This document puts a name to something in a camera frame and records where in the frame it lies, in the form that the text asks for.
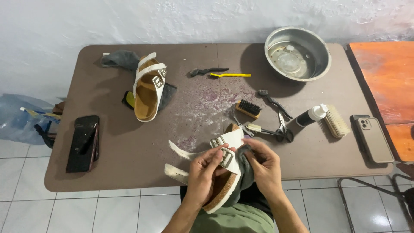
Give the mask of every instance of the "brown table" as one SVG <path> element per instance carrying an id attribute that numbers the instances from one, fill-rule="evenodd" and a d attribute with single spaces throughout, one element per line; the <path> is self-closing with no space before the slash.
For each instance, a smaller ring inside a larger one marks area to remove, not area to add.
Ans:
<path id="1" fill-rule="evenodd" d="M 347 53 L 394 156 L 414 161 L 414 41 L 350 43 Z"/>
<path id="2" fill-rule="evenodd" d="M 263 44 L 87 46 L 79 53 L 45 186 L 53 192 L 70 192 L 180 185 L 164 175 L 165 163 L 188 169 L 188 162 L 168 147 L 169 139 L 188 151 L 208 149 L 208 141 L 234 122 L 232 105 L 242 98 L 263 107 L 255 124 L 272 130 L 279 127 L 275 109 L 255 97 L 257 89 L 268 89 L 292 116 L 320 103 L 335 105 L 348 124 L 352 114 L 371 114 L 343 47 L 328 47 L 332 66 L 326 76 L 296 83 L 271 69 Z M 168 66 L 166 81 L 178 87 L 169 106 L 151 122 L 139 122 L 133 111 L 121 104 L 135 76 L 122 68 L 102 68 L 99 64 L 102 53 L 118 49 L 139 56 L 157 52 L 157 59 Z M 188 71 L 196 67 L 229 67 L 229 73 L 251 73 L 252 77 L 189 78 Z M 100 158 L 89 173 L 66 174 L 74 120 L 91 114 L 101 118 Z M 252 121 L 239 112 L 236 115 L 242 123 Z M 392 171 L 392 164 L 370 163 L 358 150 L 352 133 L 335 139 L 324 122 L 303 129 L 294 121 L 287 126 L 295 133 L 292 143 L 278 143 L 267 135 L 255 137 L 279 154 L 284 180 L 385 175 Z"/>

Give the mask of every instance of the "white floor tile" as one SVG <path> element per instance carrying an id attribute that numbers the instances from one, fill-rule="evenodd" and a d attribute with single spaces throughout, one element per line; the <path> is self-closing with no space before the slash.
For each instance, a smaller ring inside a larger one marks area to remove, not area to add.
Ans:
<path id="1" fill-rule="evenodd" d="M 296 213 L 299 215 L 299 218 L 302 220 L 303 224 L 309 230 L 308 218 L 306 217 L 305 204 L 303 203 L 302 191 L 301 190 L 286 190 L 285 194 L 292 203 L 293 208 L 295 208 Z"/>
<path id="2" fill-rule="evenodd" d="M 46 145 L 30 145 L 26 157 L 50 157 L 52 149 Z"/>
<path id="3" fill-rule="evenodd" d="M 338 181 L 336 178 L 301 180 L 302 189 L 335 188 L 335 187 L 338 187 Z"/>
<path id="4" fill-rule="evenodd" d="M 140 197 L 99 198 L 93 233 L 136 233 L 139 208 Z"/>
<path id="5" fill-rule="evenodd" d="M 391 185 L 391 178 L 394 174 L 398 173 L 398 174 L 402 174 L 405 176 L 408 176 L 407 174 L 405 174 L 404 172 L 402 172 L 400 169 L 398 169 L 395 166 L 396 163 L 394 163 L 394 169 L 392 170 L 392 172 L 388 175 L 380 175 L 380 176 L 374 176 L 374 180 L 376 185 L 378 186 L 383 186 L 383 185 Z M 397 184 L 398 185 L 402 185 L 402 184 L 411 184 L 410 180 L 406 180 L 404 178 L 401 177 L 397 177 L 396 178 Z"/>
<path id="6" fill-rule="evenodd" d="M 43 181 L 48 163 L 49 158 L 26 158 L 14 201 L 56 198 L 56 193 L 47 190 Z"/>
<path id="7" fill-rule="evenodd" d="M 130 197 L 141 195 L 141 189 L 101 190 L 99 197 Z"/>
<path id="8" fill-rule="evenodd" d="M 30 144 L 0 139 L 0 158 L 24 158 Z"/>
<path id="9" fill-rule="evenodd" d="M 374 178 L 372 176 L 362 176 L 362 177 L 354 177 L 354 178 L 358 179 L 358 180 L 362 180 L 362 181 L 367 182 L 369 184 L 375 185 L 375 181 L 374 181 Z M 352 181 L 352 180 L 343 180 L 341 186 L 342 187 L 361 187 L 361 186 L 365 186 L 365 185 L 357 183 L 357 182 Z"/>
<path id="10" fill-rule="evenodd" d="M 141 196 L 180 194 L 180 186 L 141 189 Z"/>
<path id="11" fill-rule="evenodd" d="M 6 220 L 7 212 L 9 211 L 10 201 L 0 202 L 0 232 L 3 228 L 4 220 Z"/>
<path id="12" fill-rule="evenodd" d="M 392 186 L 381 186 L 381 188 L 395 192 Z M 400 185 L 399 188 L 400 191 L 404 192 L 405 190 L 411 188 L 411 185 Z M 397 198 L 383 192 L 380 192 L 380 196 L 383 201 L 385 211 L 387 212 L 388 219 L 390 220 L 392 230 L 408 231 L 409 227 Z"/>
<path id="13" fill-rule="evenodd" d="M 378 190 L 351 187 L 343 191 L 356 233 L 391 231 Z"/>
<path id="14" fill-rule="evenodd" d="M 97 198 L 56 200 L 47 233 L 91 233 Z"/>
<path id="15" fill-rule="evenodd" d="M 137 232 L 162 232 L 180 204 L 180 195 L 141 196 Z"/>
<path id="16" fill-rule="evenodd" d="M 282 181 L 283 190 L 301 189 L 301 184 L 298 180 Z"/>
<path id="17" fill-rule="evenodd" d="M 98 197 L 99 191 L 58 192 L 56 199 L 91 198 Z"/>
<path id="18" fill-rule="evenodd" d="M 13 201 L 2 233 L 45 233 L 54 201 Z"/>
<path id="19" fill-rule="evenodd" d="M 0 159 L 0 201 L 13 200 L 24 158 Z"/>
<path id="20" fill-rule="evenodd" d="M 350 233 L 347 214 L 337 188 L 303 189 L 310 232 Z"/>

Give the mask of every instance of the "spray bottle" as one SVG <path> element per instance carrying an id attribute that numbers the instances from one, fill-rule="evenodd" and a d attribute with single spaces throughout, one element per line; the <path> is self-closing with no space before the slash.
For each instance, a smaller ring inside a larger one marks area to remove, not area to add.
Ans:
<path id="1" fill-rule="evenodd" d="M 301 127 L 308 126 L 312 124 L 313 122 L 317 122 L 323 119 L 326 116 L 327 111 L 328 111 L 328 108 L 324 104 L 315 106 L 309 109 L 308 111 L 300 114 L 296 118 L 296 123 Z"/>

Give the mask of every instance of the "stainless steel bowl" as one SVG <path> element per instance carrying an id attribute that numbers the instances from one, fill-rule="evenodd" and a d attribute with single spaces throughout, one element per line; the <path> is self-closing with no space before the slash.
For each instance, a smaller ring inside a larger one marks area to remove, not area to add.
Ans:
<path id="1" fill-rule="evenodd" d="M 331 54 L 315 33 L 300 27 L 282 27 L 266 39 L 270 65 L 283 76 L 301 82 L 324 76 L 331 67 Z"/>

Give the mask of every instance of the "white bottle cap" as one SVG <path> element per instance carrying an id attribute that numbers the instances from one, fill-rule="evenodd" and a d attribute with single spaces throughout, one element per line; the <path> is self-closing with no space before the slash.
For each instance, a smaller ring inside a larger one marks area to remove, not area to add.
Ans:
<path id="1" fill-rule="evenodd" d="M 309 111 L 309 117 L 314 121 L 319 121 L 326 116 L 326 112 L 328 111 L 328 107 L 324 104 L 320 104 L 319 106 L 315 106 Z"/>

